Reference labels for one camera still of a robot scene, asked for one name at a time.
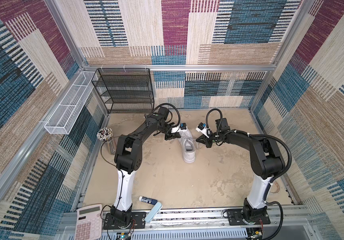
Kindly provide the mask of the white leather sneaker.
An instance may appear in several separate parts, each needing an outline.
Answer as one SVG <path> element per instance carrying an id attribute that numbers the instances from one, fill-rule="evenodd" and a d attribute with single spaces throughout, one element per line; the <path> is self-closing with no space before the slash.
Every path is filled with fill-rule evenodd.
<path id="1" fill-rule="evenodd" d="M 179 143 L 182 147 L 183 160 L 191 164 L 196 159 L 196 146 L 190 130 L 180 132 Z"/>

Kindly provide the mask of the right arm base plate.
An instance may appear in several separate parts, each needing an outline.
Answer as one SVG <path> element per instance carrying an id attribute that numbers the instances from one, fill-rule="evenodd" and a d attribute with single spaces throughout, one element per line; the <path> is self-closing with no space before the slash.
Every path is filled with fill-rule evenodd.
<path id="1" fill-rule="evenodd" d="M 269 225 L 271 220 L 267 213 L 267 207 L 257 210 L 250 209 L 228 209 L 225 210 L 224 217 L 228 219 L 230 226 L 244 225 Z"/>

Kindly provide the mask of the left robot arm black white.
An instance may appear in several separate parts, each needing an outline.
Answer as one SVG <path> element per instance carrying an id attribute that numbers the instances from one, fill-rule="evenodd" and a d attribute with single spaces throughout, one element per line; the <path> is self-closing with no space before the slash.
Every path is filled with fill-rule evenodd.
<path id="1" fill-rule="evenodd" d="M 136 171 L 143 159 L 143 144 L 151 135 L 160 133 L 164 134 L 166 141 L 181 137 L 181 115 L 174 105 L 160 104 L 144 118 L 145 121 L 134 132 L 118 138 L 114 156 L 118 186 L 110 215 L 121 227 L 127 227 L 132 223 L 132 190 Z"/>

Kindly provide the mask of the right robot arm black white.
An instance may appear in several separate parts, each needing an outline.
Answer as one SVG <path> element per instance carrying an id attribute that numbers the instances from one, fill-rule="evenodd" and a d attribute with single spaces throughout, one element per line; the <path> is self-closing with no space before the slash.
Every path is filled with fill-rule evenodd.
<path id="1" fill-rule="evenodd" d="M 275 177 L 285 169 L 286 164 L 272 136 L 251 135 L 240 130 L 231 130 L 226 119 L 216 120 L 217 130 L 212 132 L 204 123 L 196 130 L 202 135 L 196 142 L 211 148 L 213 144 L 227 143 L 249 151 L 250 163 L 255 174 L 250 193 L 244 200 L 239 213 L 245 224 L 252 225 L 267 215 L 267 197 Z"/>

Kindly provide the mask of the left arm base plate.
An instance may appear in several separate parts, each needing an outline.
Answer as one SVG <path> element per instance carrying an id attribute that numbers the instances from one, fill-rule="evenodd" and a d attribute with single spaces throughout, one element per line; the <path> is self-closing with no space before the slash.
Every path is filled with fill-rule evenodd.
<path id="1" fill-rule="evenodd" d="M 145 228 L 145 217 L 146 212 L 131 212 L 129 214 L 115 214 L 114 216 L 111 213 L 107 213 L 105 215 L 105 219 L 103 221 L 103 229 L 104 230 L 129 230 L 130 228 L 134 227 L 135 230 L 137 229 L 144 229 Z"/>

